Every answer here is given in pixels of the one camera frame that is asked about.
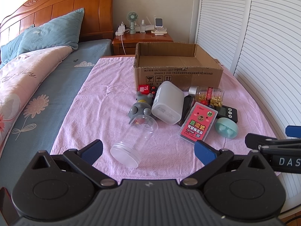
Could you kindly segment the mint green round case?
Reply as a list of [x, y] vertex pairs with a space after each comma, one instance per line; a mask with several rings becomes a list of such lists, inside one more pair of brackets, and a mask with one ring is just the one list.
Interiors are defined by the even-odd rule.
[[221, 117], [215, 122], [215, 130], [220, 136], [228, 139], [234, 139], [238, 135], [238, 125], [225, 117]]

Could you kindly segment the pink card pack box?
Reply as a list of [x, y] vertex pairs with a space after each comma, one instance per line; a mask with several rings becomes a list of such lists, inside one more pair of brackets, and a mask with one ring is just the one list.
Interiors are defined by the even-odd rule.
[[195, 102], [187, 119], [181, 126], [180, 136], [190, 143], [205, 140], [217, 117], [217, 113], [216, 110]]

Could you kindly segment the black digital timer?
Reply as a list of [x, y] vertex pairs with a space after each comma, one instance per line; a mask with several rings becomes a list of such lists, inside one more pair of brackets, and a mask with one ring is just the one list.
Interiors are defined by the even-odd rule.
[[228, 118], [232, 120], [233, 122], [238, 122], [238, 112], [235, 108], [231, 108], [225, 105], [222, 105], [221, 107], [215, 107], [215, 110], [217, 113], [217, 118]]

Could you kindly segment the clear plastic cup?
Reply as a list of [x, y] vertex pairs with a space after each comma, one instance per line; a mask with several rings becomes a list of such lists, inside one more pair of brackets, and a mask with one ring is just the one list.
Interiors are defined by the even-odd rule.
[[153, 117], [136, 116], [118, 141], [111, 146], [112, 157], [128, 168], [137, 168], [157, 129], [158, 124]]

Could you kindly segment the black oval case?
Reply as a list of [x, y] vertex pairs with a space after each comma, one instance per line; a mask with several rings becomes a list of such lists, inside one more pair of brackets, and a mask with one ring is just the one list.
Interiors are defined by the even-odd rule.
[[192, 106], [194, 104], [194, 98], [190, 95], [187, 95], [184, 97], [184, 103], [183, 103], [183, 111], [182, 111], [182, 117], [180, 121], [178, 122], [178, 125], [181, 127], [183, 123], [185, 122]]

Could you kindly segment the capsule bottle silver cap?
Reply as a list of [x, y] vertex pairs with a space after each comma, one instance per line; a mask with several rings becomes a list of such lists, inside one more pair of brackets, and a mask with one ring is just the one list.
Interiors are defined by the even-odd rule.
[[191, 86], [188, 93], [196, 102], [217, 111], [219, 111], [223, 105], [223, 89]]

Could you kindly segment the white frosted plastic container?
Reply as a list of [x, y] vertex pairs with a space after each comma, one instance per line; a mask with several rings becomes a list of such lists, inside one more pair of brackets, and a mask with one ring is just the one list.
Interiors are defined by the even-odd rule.
[[182, 118], [184, 92], [169, 81], [158, 88], [151, 112], [163, 122], [173, 125]]

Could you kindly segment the grey rhino toy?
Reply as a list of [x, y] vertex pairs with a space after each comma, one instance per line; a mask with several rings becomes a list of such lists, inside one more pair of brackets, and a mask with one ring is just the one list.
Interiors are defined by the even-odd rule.
[[142, 94], [140, 91], [136, 94], [136, 103], [132, 105], [128, 112], [128, 117], [130, 118], [129, 124], [135, 119], [138, 115], [149, 115], [151, 116], [151, 103], [153, 100], [153, 94], [149, 93], [148, 95]]

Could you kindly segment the red toy train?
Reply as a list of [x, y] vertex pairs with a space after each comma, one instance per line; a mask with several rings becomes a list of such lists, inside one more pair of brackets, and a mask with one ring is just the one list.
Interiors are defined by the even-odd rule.
[[157, 87], [151, 86], [149, 84], [138, 85], [138, 91], [144, 95], [148, 95], [151, 93], [153, 95], [153, 98], [155, 98], [157, 93]]

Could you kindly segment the pink table cloth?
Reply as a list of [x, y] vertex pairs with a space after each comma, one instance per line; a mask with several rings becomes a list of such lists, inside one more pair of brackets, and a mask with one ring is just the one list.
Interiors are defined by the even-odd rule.
[[[193, 145], [184, 140], [178, 125], [158, 122], [157, 132], [147, 142], [142, 160], [136, 169], [129, 169], [110, 154], [128, 127], [128, 111], [136, 100], [134, 58], [99, 59], [82, 85], [65, 116], [51, 153], [80, 150], [92, 141], [102, 141], [104, 151], [94, 166], [117, 181], [123, 179], [182, 180], [202, 167], [194, 155]], [[215, 149], [227, 148], [236, 154], [249, 152], [244, 140], [248, 133], [272, 137], [272, 131], [261, 109], [230, 73], [224, 69], [220, 87], [225, 90], [223, 103], [238, 112], [238, 136], [226, 139], [210, 129], [205, 141]]]

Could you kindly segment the white louvered closet door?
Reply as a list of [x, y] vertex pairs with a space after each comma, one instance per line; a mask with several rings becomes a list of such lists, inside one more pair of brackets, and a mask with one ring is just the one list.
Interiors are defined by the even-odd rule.
[[200, 0], [195, 42], [251, 94], [275, 136], [300, 125], [300, 0]]

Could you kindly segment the wooden nightstand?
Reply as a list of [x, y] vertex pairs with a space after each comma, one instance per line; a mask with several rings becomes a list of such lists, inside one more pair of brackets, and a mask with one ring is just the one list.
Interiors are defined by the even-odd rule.
[[151, 32], [129, 34], [125, 33], [122, 36], [116, 36], [113, 41], [114, 55], [134, 55], [136, 51], [136, 44], [139, 42], [173, 42], [169, 34], [163, 36], [156, 36]]

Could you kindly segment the blue pillow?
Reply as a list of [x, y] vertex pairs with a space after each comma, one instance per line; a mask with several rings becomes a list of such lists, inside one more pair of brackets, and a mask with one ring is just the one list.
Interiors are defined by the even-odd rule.
[[19, 36], [1, 46], [1, 67], [20, 54], [57, 46], [78, 48], [85, 10], [80, 8], [52, 19], [38, 27], [30, 26]]

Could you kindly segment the clear spray bottle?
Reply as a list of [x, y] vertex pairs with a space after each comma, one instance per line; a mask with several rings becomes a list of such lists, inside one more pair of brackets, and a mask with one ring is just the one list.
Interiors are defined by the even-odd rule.
[[146, 32], [146, 24], [145, 24], [145, 20], [143, 19], [140, 25], [140, 33], [145, 33], [145, 32]]

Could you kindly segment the wooden headboard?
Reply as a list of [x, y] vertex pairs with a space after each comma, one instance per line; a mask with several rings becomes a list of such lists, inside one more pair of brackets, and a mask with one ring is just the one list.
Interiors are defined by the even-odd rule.
[[113, 39], [113, 0], [28, 0], [1, 22], [1, 44], [31, 25], [40, 26], [77, 9], [84, 9], [80, 41]]

